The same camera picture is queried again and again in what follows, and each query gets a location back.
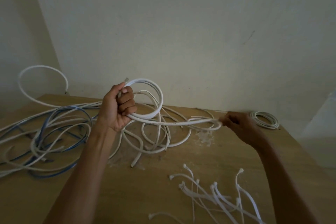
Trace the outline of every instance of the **wooden table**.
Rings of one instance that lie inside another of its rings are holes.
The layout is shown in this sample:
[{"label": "wooden table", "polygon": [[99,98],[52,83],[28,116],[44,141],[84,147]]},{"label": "wooden table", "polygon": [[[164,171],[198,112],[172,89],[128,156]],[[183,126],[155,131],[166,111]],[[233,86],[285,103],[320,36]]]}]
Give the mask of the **wooden table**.
[{"label": "wooden table", "polygon": [[[70,105],[94,102],[96,99],[44,95],[41,101],[54,105]],[[203,111],[184,107],[173,107],[186,117],[206,115]],[[24,117],[47,110],[47,107],[30,103],[27,106],[9,113],[0,120],[0,127],[20,120]],[[148,112],[141,107],[139,113]],[[215,117],[222,113],[211,111]],[[24,129],[39,127],[43,119],[23,126]],[[140,125],[136,122],[129,130],[140,135]],[[188,129],[171,127],[172,143],[184,138]],[[155,128],[147,126],[150,138],[155,135]],[[315,161],[302,147],[280,127],[279,130],[264,132],[278,147],[288,170],[295,179],[304,196],[311,202],[323,223],[336,223],[336,185],[317,166]],[[200,139],[196,131],[180,146],[169,148],[167,152],[143,155],[134,168],[130,167],[137,152],[122,142],[117,155],[108,163],[103,178],[95,223],[175,223],[173,219],[158,216],[148,220],[149,213],[169,212],[185,223],[192,223],[191,199],[179,190],[182,178],[172,181],[168,176],[175,173],[186,173],[185,163],[200,179],[200,185],[210,192],[210,185],[218,182],[218,188],[224,195],[237,197],[235,175],[242,167],[245,171],[239,178],[239,184],[245,188],[256,201],[261,217],[266,223],[275,223],[267,178],[257,153],[241,142],[228,128],[221,128],[207,135],[206,141]],[[27,137],[0,145],[0,153],[8,146],[15,144],[15,154],[28,148]],[[66,153],[55,154],[54,163],[43,163],[40,166],[52,168],[73,161],[79,156],[81,147]],[[3,165],[2,170],[9,168]],[[27,171],[19,171],[0,179],[0,216],[1,223],[41,223],[59,194],[72,170],[48,179],[35,179]],[[242,197],[243,207],[253,213],[253,207],[247,197]],[[221,223],[231,223],[223,213],[214,213]],[[241,222],[239,213],[233,213]],[[197,223],[213,223],[208,213],[195,206]],[[245,217],[245,223],[256,223]]]}]

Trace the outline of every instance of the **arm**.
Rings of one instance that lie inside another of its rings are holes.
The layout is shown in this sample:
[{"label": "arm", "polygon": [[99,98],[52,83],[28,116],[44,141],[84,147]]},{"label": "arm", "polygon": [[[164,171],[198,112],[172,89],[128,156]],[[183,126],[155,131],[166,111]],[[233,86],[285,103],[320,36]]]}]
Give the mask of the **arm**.
[{"label": "arm", "polygon": [[[116,132],[136,112],[131,87],[115,85],[105,95],[99,116],[85,144],[73,173],[65,183],[44,224],[93,222],[100,184]],[[124,94],[117,98],[119,91]]]},{"label": "arm", "polygon": [[278,224],[319,223],[286,171],[279,154],[266,135],[245,113],[229,112],[219,119],[259,154],[264,166]]}]

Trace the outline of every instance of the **pile of zip ties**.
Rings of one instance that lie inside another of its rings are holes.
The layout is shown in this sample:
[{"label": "pile of zip ties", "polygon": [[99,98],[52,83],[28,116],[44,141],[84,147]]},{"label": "pile of zip ties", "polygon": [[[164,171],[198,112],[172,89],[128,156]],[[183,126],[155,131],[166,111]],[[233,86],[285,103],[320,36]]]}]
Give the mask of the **pile of zip ties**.
[{"label": "pile of zip ties", "polygon": [[[92,126],[94,125],[95,121],[97,120],[97,116],[98,116],[98,115],[95,115],[93,117],[90,117],[90,115],[87,113],[87,110],[99,109],[100,105],[102,104],[102,102],[99,101],[99,102],[94,102],[94,103],[84,103],[84,104],[76,104],[76,105],[70,105],[70,106],[56,106],[56,105],[44,103],[44,102],[41,102],[39,100],[32,98],[24,91],[20,80],[24,73],[34,68],[47,68],[47,69],[52,69],[58,72],[59,74],[61,74],[61,76],[64,78],[66,82],[65,92],[67,92],[68,90],[69,84],[68,84],[67,78],[61,71],[53,67],[44,66],[44,65],[31,66],[31,67],[27,67],[23,69],[19,73],[18,85],[19,85],[19,89],[21,90],[21,92],[31,101],[39,103],[44,106],[52,107],[53,109],[38,113],[36,115],[32,115],[23,120],[20,120],[18,122],[5,126],[4,128],[0,128],[0,133],[2,133],[0,135],[0,145],[8,141],[14,141],[15,139],[21,138],[22,136],[31,137],[30,149],[27,150],[25,153],[9,159],[8,158],[9,152],[14,146],[9,147],[7,150],[3,152],[2,154],[3,162],[0,163],[0,165],[7,164],[11,168],[4,170],[4,171],[0,171],[0,177],[12,174],[20,170],[27,170],[28,173],[35,178],[49,178],[49,177],[62,174],[65,171],[73,168],[76,165],[78,159],[76,159],[72,163],[69,163],[66,166],[58,167],[54,169],[39,168],[39,167],[35,167],[34,164],[36,164],[37,162],[44,162],[44,163],[52,162],[53,160],[50,158],[51,153],[66,152],[66,151],[76,148],[82,143],[85,143],[87,138],[90,135]],[[174,111],[171,108],[168,108],[168,107],[163,108],[162,91],[159,88],[159,86],[155,84],[154,82],[148,79],[135,79],[135,80],[127,82],[125,86],[131,86],[134,83],[144,83],[144,84],[151,86],[157,92],[159,96],[159,99],[157,100],[154,97],[154,95],[147,90],[140,90],[139,92],[135,92],[134,95],[143,94],[143,95],[148,96],[151,99],[154,107],[150,105],[146,105],[146,106],[153,109],[153,112],[149,114],[134,113],[132,115],[128,115],[128,117],[131,118],[132,120],[130,121],[130,123],[126,125],[127,127],[129,124],[135,121],[141,122],[142,123],[141,134],[144,137],[144,139],[151,144],[151,146],[150,147],[144,146],[143,140],[138,135],[135,135],[129,132],[128,130],[125,129],[126,127],[124,127],[120,132],[118,146],[116,150],[110,155],[110,158],[112,158],[117,153],[122,139],[124,139],[130,145],[130,147],[136,149],[139,152],[131,164],[131,167],[133,167],[137,163],[142,153],[155,154],[161,151],[166,151],[170,147],[178,146],[184,143],[185,141],[187,141],[187,139],[191,135],[192,129],[196,129],[198,131],[212,131],[212,130],[217,130],[221,127],[221,123],[218,120],[214,119],[214,116],[210,112],[205,111],[205,110],[204,111],[207,112],[211,116],[210,118],[204,117],[204,116],[192,116],[190,119],[187,119],[182,114]],[[183,122],[178,121],[176,118],[169,115],[166,112],[166,110],[173,112],[176,115],[180,116],[184,121]],[[84,117],[78,114],[74,115],[73,114],[74,111],[82,112],[84,114]],[[46,116],[46,118],[40,128],[31,130],[31,131],[23,131],[22,128],[20,127],[42,116]],[[165,118],[170,118],[174,120],[175,122],[166,122]],[[195,126],[196,124],[200,124],[200,123],[211,123],[212,125],[209,128],[201,128],[201,127]],[[157,126],[157,134],[156,134],[155,141],[150,140],[144,133],[144,127],[147,124],[152,124],[152,125]],[[182,139],[181,141],[177,143],[171,144],[170,143],[171,134],[170,134],[169,126],[181,126],[181,127],[187,126],[189,128],[189,132],[184,139]],[[79,128],[79,135],[76,135],[69,131],[70,129],[74,127]],[[15,132],[17,130],[19,130],[21,133],[10,136],[12,132]],[[159,138],[160,138],[161,130],[163,131],[164,136],[160,140]],[[53,134],[56,134],[56,132],[61,132],[61,133],[58,136],[56,136],[56,138],[53,140],[52,143],[47,144],[46,143],[47,139],[49,139]],[[56,145],[57,144],[59,145],[59,142],[62,141],[61,137],[64,134],[70,135],[76,138],[78,141],[67,148],[65,148],[64,146],[57,147]],[[136,138],[137,141],[139,142],[139,147],[131,143],[131,141],[128,139],[126,134],[128,134],[131,137]],[[25,159],[25,160],[18,163],[17,161],[20,159]]]},{"label": "pile of zip ties", "polygon": [[[194,206],[194,204],[196,203],[201,208],[205,209],[208,212],[208,214],[211,216],[211,218],[214,220],[214,222],[217,223],[217,224],[219,224],[219,222],[212,215],[211,212],[213,212],[213,211],[225,213],[234,224],[238,224],[238,222],[237,222],[237,220],[235,220],[233,218],[233,216],[231,214],[231,212],[233,212],[233,211],[239,211],[241,213],[241,221],[242,221],[243,224],[244,224],[244,214],[247,215],[248,217],[254,219],[255,221],[259,222],[259,224],[265,224],[261,220],[261,217],[260,217],[260,214],[259,214],[259,211],[258,211],[258,207],[257,207],[255,201],[253,200],[252,196],[237,183],[238,175],[241,174],[244,171],[242,168],[239,170],[239,172],[236,175],[236,189],[237,189],[237,192],[238,192],[238,198],[236,199],[236,204],[235,205],[229,201],[229,199],[231,198],[230,196],[223,196],[220,193],[220,191],[217,188],[217,182],[214,182],[210,186],[210,190],[211,190],[212,195],[209,195],[200,186],[200,180],[199,179],[194,180],[193,172],[185,164],[183,164],[183,168],[185,168],[187,171],[189,171],[191,176],[188,176],[186,174],[175,174],[175,175],[170,175],[169,179],[172,180],[175,177],[182,176],[182,177],[187,178],[188,180],[191,181],[191,189],[187,188],[184,181],[181,182],[181,184],[179,184],[179,188],[182,190],[182,192],[184,194],[191,197],[192,221],[193,221],[193,223],[195,223],[195,206]],[[194,184],[196,185],[196,192],[193,191],[193,185]],[[240,192],[243,192],[244,194],[246,194],[246,196],[252,202],[252,205],[253,205],[254,211],[256,213],[256,216],[254,216],[253,214],[243,210]],[[209,208],[207,208],[207,206],[205,206],[203,200],[208,200],[208,201],[212,202],[214,205],[219,206],[220,209],[209,209]],[[148,215],[148,218],[151,220],[152,218],[154,218],[157,215],[166,215],[166,216],[169,216],[169,217],[173,218],[176,222],[178,222],[180,224],[184,224],[181,220],[176,218],[174,215],[172,215],[170,213],[167,213],[167,212],[152,213],[152,214]]]}]

